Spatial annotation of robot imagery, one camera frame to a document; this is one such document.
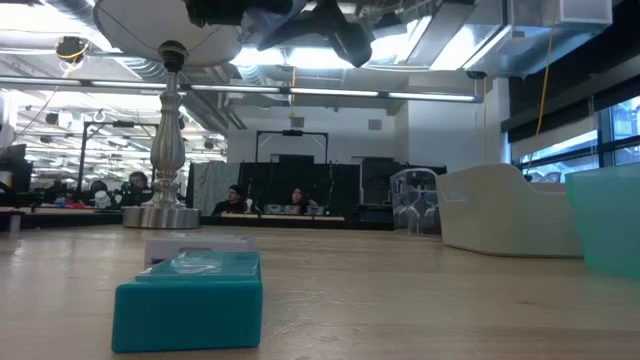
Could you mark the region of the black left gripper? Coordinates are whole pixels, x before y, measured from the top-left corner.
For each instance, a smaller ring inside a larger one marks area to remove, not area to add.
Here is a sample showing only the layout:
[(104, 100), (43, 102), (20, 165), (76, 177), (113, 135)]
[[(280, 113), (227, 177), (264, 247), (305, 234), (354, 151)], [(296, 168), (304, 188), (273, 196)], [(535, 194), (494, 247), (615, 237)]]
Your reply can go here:
[[(247, 10), (265, 10), (287, 14), (293, 0), (185, 0), (190, 22), (196, 26), (239, 26)], [(372, 55), (368, 34), (357, 22), (349, 22), (337, 0), (319, 0), (318, 14), (300, 14), (276, 22), (264, 31), (262, 49), (281, 45), (297, 37), (325, 35), (334, 52), (355, 68), (366, 64)]]

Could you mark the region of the white rectangular plastic box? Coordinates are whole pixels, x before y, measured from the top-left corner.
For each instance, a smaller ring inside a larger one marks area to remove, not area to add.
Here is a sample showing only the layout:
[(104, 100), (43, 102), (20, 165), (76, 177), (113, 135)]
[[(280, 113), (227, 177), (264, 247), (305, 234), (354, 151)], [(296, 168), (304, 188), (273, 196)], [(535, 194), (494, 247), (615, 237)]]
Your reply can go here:
[(256, 252), (255, 238), (245, 235), (169, 233), (145, 242), (146, 264), (157, 264), (183, 252)]

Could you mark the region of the teal rectangular plastic box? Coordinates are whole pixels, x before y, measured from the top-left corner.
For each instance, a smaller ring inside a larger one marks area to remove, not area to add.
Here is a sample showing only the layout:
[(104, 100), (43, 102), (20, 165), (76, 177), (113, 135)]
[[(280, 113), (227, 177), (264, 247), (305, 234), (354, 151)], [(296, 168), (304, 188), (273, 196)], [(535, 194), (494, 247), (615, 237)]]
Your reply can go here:
[(257, 252), (183, 252), (115, 289), (115, 353), (251, 348), (261, 342)]

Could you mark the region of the long ceiling light bar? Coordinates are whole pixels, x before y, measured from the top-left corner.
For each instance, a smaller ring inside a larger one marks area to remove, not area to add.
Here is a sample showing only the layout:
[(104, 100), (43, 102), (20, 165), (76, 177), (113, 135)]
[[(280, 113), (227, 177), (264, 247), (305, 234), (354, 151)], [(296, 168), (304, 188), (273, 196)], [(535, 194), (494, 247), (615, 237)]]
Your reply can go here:
[[(0, 88), (16, 88), (19, 86), (33, 87), (63, 87), (63, 88), (96, 88), (117, 90), (141, 90), (160, 91), (167, 86), (164, 83), (132, 82), (120, 80), (93, 80), (93, 79), (67, 79), (67, 78), (42, 78), (0, 76)], [(303, 96), (334, 96), (371, 99), (390, 99), (407, 101), (436, 101), (454, 103), (480, 103), (484, 100), (480, 95), (434, 93), (434, 92), (406, 92), (383, 90), (351, 90), (328, 89), (291, 86), (251, 86), (251, 85), (224, 85), (224, 84), (178, 84), (180, 92), (225, 92), (261, 95), (303, 95)]]

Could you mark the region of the black partition panels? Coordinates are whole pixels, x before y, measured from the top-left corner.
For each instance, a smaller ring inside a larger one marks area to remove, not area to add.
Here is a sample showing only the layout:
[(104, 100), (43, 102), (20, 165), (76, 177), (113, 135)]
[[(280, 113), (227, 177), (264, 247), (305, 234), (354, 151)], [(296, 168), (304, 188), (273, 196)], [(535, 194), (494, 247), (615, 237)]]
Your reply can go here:
[(260, 210), (266, 205), (292, 205), (295, 190), (331, 216), (348, 216), (359, 204), (360, 167), (352, 164), (242, 162), (238, 185)]

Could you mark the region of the black cabinet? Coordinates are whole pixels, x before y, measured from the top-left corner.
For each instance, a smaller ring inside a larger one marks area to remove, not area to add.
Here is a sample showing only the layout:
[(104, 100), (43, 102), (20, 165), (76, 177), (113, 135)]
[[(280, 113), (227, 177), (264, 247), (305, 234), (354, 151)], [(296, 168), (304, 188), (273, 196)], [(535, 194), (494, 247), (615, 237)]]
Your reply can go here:
[(391, 158), (364, 158), (360, 163), (361, 199), (353, 212), (354, 218), (392, 223), (391, 176), (413, 168), (424, 168), (424, 165), (396, 162)]

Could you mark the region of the person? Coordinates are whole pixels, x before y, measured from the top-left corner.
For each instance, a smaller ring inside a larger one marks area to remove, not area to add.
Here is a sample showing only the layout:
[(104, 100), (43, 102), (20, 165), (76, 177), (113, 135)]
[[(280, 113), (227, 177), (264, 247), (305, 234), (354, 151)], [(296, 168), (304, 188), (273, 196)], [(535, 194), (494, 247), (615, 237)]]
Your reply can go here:
[(304, 215), (310, 206), (317, 206), (317, 202), (309, 197), (309, 195), (300, 187), (293, 189), (287, 206), (293, 207), (295, 214)]
[(245, 191), (238, 185), (231, 185), (228, 188), (227, 199), (216, 204), (212, 216), (219, 216), (225, 213), (240, 214), (246, 211)]
[(100, 209), (108, 209), (113, 205), (113, 199), (108, 191), (108, 186), (102, 180), (96, 180), (91, 184), (90, 192), (92, 194), (95, 206)]
[(153, 196), (148, 178), (141, 171), (129, 175), (129, 180), (122, 185), (122, 206), (140, 206)]

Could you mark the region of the background wooden desk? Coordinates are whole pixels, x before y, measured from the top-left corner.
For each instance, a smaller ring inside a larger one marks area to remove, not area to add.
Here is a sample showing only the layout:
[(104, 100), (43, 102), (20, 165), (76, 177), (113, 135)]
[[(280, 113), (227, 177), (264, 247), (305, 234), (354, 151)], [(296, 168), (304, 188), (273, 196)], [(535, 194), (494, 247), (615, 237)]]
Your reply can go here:
[(202, 216), (201, 226), (235, 226), (261, 228), (306, 228), (331, 230), (393, 231), (391, 222), (346, 220), (343, 217), (302, 215), (223, 214)]

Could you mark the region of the clear plastic bin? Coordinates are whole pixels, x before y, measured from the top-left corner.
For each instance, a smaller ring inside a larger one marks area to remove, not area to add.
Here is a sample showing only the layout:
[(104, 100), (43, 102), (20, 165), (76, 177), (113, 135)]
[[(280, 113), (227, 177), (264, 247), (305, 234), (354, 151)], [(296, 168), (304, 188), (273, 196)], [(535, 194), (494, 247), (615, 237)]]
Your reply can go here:
[(404, 169), (391, 176), (396, 232), (411, 236), (441, 234), (436, 177), (428, 168)]

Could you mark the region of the silver lamp with white shade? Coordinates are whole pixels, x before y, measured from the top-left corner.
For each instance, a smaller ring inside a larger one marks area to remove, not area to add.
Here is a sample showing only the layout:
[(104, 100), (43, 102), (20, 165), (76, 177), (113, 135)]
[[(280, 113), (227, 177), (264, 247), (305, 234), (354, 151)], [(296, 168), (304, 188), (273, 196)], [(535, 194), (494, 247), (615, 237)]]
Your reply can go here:
[(150, 160), (155, 182), (151, 200), (124, 210), (123, 225), (144, 229), (195, 229), (200, 211), (177, 198), (176, 177), (185, 164), (179, 128), (179, 74), (183, 67), (216, 66), (241, 50), (232, 25), (199, 27), (189, 20), (184, 0), (97, 0), (94, 21), (111, 45), (127, 55), (159, 62), (167, 72), (160, 95), (161, 120)]

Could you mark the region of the white plastic bin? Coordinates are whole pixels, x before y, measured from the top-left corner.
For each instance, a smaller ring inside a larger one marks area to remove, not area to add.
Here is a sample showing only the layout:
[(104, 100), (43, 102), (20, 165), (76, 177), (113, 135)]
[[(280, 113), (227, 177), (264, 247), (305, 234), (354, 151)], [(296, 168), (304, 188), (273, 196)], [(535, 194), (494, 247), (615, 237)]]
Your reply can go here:
[(436, 190), (446, 246), (494, 256), (583, 256), (563, 183), (529, 182), (498, 163), (439, 175)]

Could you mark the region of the black monitor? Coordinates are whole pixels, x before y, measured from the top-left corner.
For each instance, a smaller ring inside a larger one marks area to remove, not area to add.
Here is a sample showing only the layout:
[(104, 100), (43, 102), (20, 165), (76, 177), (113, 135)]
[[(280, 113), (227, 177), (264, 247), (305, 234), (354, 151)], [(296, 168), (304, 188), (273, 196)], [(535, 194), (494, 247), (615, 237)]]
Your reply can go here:
[(33, 163), (26, 159), (26, 145), (0, 149), (0, 207), (20, 207), (28, 198)]

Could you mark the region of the teal translucent tray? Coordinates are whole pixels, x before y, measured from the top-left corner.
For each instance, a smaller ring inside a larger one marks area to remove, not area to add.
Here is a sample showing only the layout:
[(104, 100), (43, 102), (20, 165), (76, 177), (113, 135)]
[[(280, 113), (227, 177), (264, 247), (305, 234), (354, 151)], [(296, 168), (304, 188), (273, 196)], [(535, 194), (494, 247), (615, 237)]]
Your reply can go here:
[(640, 163), (570, 173), (566, 194), (586, 265), (640, 279)]

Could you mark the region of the black metal frame rig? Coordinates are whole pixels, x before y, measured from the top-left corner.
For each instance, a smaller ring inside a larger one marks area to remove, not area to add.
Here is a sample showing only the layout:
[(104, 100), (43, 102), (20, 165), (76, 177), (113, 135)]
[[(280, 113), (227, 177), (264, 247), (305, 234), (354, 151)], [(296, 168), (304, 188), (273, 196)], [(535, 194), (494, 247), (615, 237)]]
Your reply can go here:
[(154, 130), (157, 130), (159, 128), (158, 124), (136, 123), (134, 121), (126, 121), (126, 120), (112, 120), (112, 121), (104, 121), (104, 122), (98, 122), (98, 121), (93, 120), (93, 121), (85, 122), (83, 124), (83, 132), (82, 132), (82, 139), (81, 139), (81, 149), (80, 149), (80, 155), (79, 155), (79, 169), (78, 169), (77, 184), (76, 184), (76, 188), (75, 188), (76, 191), (81, 191), (82, 190), (82, 184), (83, 184), (84, 174), (85, 174), (87, 145), (88, 145), (89, 140), (91, 138), (95, 137), (96, 135), (102, 136), (102, 137), (106, 138), (107, 140), (111, 140), (111, 138), (113, 137), (112, 133), (109, 133), (109, 134), (102, 134), (101, 133), (101, 130), (105, 126), (112, 127), (112, 128), (115, 128), (115, 129), (141, 128), (146, 133), (145, 138), (148, 138), (148, 139), (152, 139), (153, 135), (151, 133), (149, 133), (147, 131), (147, 129), (148, 128), (153, 128)]
[(295, 130), (295, 129), (290, 129), (290, 130), (280, 130), (280, 131), (275, 131), (275, 130), (257, 130), (256, 131), (256, 137), (255, 137), (255, 148), (254, 148), (254, 162), (258, 163), (259, 162), (259, 153), (260, 153), (260, 149), (261, 149), (261, 143), (260, 143), (260, 137), (263, 134), (269, 134), (269, 135), (281, 135), (284, 137), (303, 137), (303, 136), (322, 136), (324, 138), (324, 163), (328, 164), (329, 161), (329, 133), (327, 132), (309, 132), (309, 131), (303, 131), (303, 130)]

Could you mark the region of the window with dark frame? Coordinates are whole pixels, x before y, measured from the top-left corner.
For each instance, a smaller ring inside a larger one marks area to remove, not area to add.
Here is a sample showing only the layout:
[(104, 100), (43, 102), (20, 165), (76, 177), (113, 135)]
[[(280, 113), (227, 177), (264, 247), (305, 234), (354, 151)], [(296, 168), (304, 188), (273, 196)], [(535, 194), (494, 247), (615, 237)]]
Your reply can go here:
[(509, 143), (510, 163), (530, 182), (565, 180), (570, 173), (640, 163), (640, 96), (597, 110), (549, 131)]

